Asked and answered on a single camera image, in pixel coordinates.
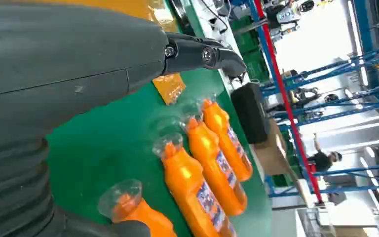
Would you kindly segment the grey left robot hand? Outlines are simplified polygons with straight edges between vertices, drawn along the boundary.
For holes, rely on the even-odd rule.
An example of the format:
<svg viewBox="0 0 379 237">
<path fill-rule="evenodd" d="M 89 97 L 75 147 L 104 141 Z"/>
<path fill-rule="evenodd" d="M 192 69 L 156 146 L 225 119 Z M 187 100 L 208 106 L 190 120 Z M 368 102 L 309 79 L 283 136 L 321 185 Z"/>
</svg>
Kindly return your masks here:
<svg viewBox="0 0 379 237">
<path fill-rule="evenodd" d="M 158 76 L 198 68 L 237 77 L 218 41 L 83 5 L 0 0 L 0 237 L 148 237 L 142 221 L 101 225 L 54 203 L 46 135 Z"/>
</svg>

